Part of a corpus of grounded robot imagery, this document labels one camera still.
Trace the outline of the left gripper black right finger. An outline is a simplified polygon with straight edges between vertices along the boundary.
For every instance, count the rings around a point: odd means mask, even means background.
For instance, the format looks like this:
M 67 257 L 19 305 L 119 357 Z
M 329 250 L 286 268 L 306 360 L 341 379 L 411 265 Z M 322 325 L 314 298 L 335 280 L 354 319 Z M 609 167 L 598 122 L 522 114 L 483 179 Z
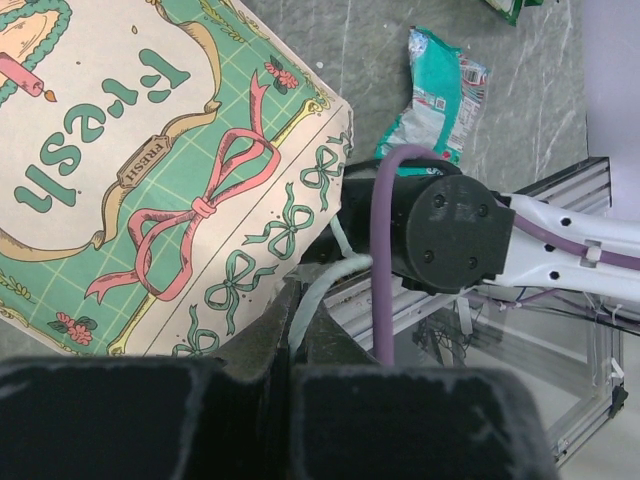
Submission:
M 533 395 L 495 368 L 384 367 L 320 307 L 291 374 L 292 479 L 555 479 Z

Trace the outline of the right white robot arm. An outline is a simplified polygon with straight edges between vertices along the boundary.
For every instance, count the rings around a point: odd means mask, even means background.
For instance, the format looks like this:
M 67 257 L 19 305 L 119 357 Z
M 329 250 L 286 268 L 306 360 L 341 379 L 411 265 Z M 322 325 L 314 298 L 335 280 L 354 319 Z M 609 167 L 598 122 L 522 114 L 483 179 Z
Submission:
M 490 190 L 459 168 L 394 182 L 390 224 L 373 224 L 378 163 L 347 169 L 338 219 L 358 254 L 379 258 L 409 290 L 455 294 L 479 285 L 639 299 L 639 225 Z

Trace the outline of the green paper bag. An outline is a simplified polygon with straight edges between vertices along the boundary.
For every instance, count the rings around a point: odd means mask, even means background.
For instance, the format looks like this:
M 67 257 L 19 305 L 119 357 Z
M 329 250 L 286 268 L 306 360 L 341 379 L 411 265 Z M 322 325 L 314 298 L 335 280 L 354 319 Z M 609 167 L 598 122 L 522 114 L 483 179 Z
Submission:
M 350 105 L 237 1 L 1 5 L 1 321 L 196 357 L 340 207 Z

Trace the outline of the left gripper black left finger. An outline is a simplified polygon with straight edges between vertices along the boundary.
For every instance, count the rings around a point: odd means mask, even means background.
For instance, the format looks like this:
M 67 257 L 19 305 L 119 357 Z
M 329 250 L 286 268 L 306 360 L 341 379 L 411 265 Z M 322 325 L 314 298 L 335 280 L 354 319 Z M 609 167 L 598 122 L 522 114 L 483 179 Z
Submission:
M 282 479 L 287 282 L 218 351 L 196 357 L 20 357 L 1 365 L 5 479 Z

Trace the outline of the teal white snack packet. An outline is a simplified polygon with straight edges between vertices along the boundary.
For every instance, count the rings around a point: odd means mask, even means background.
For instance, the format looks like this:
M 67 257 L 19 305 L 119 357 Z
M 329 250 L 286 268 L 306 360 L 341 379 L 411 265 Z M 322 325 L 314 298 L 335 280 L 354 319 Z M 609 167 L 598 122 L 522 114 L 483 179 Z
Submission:
M 379 140 L 375 157 L 415 144 L 457 165 L 485 99 L 489 69 L 424 27 L 408 36 L 411 99 Z

